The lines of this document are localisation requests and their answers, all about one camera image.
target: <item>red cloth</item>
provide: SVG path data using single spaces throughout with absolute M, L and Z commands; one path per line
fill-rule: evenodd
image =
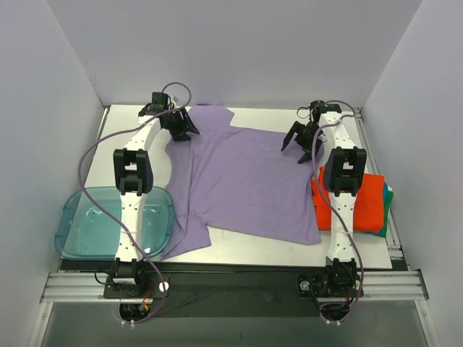
M 328 192 L 323 186 L 323 173 L 325 168 L 320 168 L 319 182 L 323 193 L 330 199 Z M 315 180 L 310 180 L 313 192 L 313 204 L 317 215 L 317 224 L 320 230 L 331 230 L 331 209 L 323 201 L 318 193 Z M 354 231 L 379 232 L 384 224 L 384 202 L 383 202 L 384 176 L 363 175 L 362 187 L 357 193 L 354 206 Z

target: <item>white wall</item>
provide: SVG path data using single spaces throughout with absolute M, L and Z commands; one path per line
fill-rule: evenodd
M 463 340 L 463 3 L 424 0 L 363 114 L 442 346 Z
M 25 346 L 103 108 L 45 1 L 0 11 L 0 346 Z
M 48 0 L 105 104 L 362 106 L 421 0 Z

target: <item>metal frame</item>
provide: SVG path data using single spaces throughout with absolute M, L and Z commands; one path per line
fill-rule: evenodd
M 359 129 L 360 139 L 362 146 L 368 152 L 368 162 L 367 167 L 369 172 L 373 174 L 379 174 L 378 166 L 375 162 L 375 158 L 370 148 L 370 143 L 368 142 L 365 128 L 363 125 L 363 120 L 360 114 L 361 109 L 359 109 L 359 114 L 356 116 L 357 128 Z M 100 129 L 98 130 L 98 137 L 101 135 L 106 118 L 109 114 L 109 107 L 105 108 L 103 118 L 101 120 Z M 361 298 L 363 301 L 398 301 L 398 300 L 413 300 L 417 306 L 417 313 L 419 314 L 422 328 L 428 342 L 429 346 L 439 346 L 436 332 L 433 328 L 432 320 L 430 318 L 429 307 L 426 300 L 428 299 L 428 294 L 425 288 L 424 281 L 421 276 L 420 271 L 410 271 L 407 270 L 406 262 L 404 260 L 404 255 L 402 252 L 402 247 L 400 244 L 399 236 L 397 234 L 396 226 L 394 219 L 391 214 L 389 214 L 388 219 L 388 234 L 386 237 L 388 244 L 389 255 L 395 269 L 399 268 L 400 270 L 393 271 L 367 271 L 365 273 L 365 284 L 364 284 L 364 296 Z M 191 280 L 192 276 L 211 276 L 211 275 L 226 275 L 226 277 L 233 275 L 246 275 L 246 271 L 243 271 L 243 267 L 238 269 L 233 265 L 211 265 L 214 266 L 214 271 L 208 268 L 207 265 L 196 265 L 196 264 L 168 264 L 165 266 L 171 268 L 169 275 L 171 279 L 185 278 L 188 281 Z M 306 267 L 246 267 L 247 274 L 252 276 L 264 275 L 264 278 L 270 278 L 278 280 L 283 280 L 287 282 L 287 278 L 292 278 L 292 275 L 296 273 L 313 271 L 314 268 Z M 285 286 L 292 286 L 291 283 L 285 283 Z M 92 303 L 114 303 L 114 302 L 140 302 L 139 299 L 127 299 L 127 300 L 118 300 L 118 299 L 103 299 L 103 289 L 102 285 L 97 284 L 94 281 L 92 273 L 73 273 L 73 272 L 60 272 L 60 273 L 51 273 L 46 282 L 46 286 L 43 291 L 41 304 L 39 306 L 38 316 L 35 320 L 33 330 L 31 332 L 29 346 L 40 346 L 42 344 L 43 337 L 46 332 L 46 327 L 51 316 L 51 309 L 54 302 L 92 302 Z M 304 314 L 307 315 L 306 305 L 302 305 L 301 302 L 311 303 L 311 300 L 302 300 L 298 301 L 299 306 L 304 306 Z M 294 313 L 298 314 L 299 311 L 289 310 L 290 315 Z

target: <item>stack of folded cloth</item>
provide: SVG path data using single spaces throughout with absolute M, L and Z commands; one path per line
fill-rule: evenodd
M 320 168 L 319 182 L 324 195 L 328 192 L 323 186 L 323 173 Z M 320 230 L 331 230 L 331 209 L 321 197 L 315 180 L 310 181 L 313 192 L 313 204 L 317 215 L 317 224 Z M 384 182 L 384 176 L 365 173 L 362 186 L 357 194 L 354 206 L 354 231 L 368 232 L 380 237 L 386 237 L 388 228 L 388 213 L 394 193 Z

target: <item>plastic container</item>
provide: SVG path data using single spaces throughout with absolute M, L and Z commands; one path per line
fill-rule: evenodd
M 105 209 L 121 218 L 121 200 L 115 187 L 88 188 Z M 141 247 L 150 258 L 161 258 L 174 227 L 171 195 L 153 187 L 143 211 Z M 55 249 L 69 260 L 113 260 L 119 245 L 120 226 L 101 212 L 82 191 L 74 193 L 63 207 L 55 234 Z

